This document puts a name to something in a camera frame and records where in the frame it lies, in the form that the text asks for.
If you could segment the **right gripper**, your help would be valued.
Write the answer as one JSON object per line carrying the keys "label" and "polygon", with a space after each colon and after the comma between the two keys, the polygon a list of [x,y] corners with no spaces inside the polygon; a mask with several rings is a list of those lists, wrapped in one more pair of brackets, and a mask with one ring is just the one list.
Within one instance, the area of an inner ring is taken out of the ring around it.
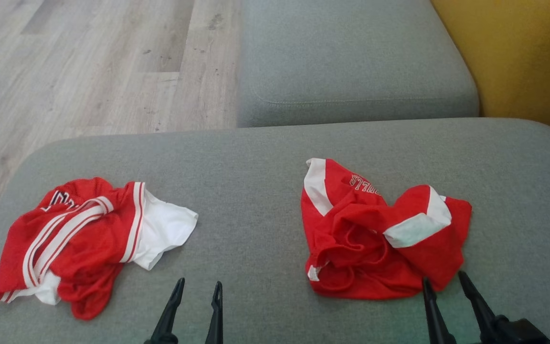
{"label": "right gripper", "polygon": [[[483,344],[550,344],[550,338],[526,318],[511,322],[504,315],[495,316],[466,272],[459,271],[458,278],[465,297],[471,302]],[[436,292],[428,277],[423,278],[422,285],[429,342],[456,344],[437,306]]]}

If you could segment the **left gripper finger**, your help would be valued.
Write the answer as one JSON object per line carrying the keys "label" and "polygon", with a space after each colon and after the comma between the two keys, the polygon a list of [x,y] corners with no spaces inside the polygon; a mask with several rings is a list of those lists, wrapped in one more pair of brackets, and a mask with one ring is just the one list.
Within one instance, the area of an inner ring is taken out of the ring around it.
{"label": "left gripper finger", "polygon": [[223,344],[223,288],[220,281],[216,282],[211,306],[212,317],[205,344]]}
{"label": "left gripper finger", "polygon": [[185,288],[185,278],[181,278],[175,284],[175,287],[162,311],[152,335],[145,344],[178,344],[179,339],[173,333],[175,315],[181,303],[183,290]]}

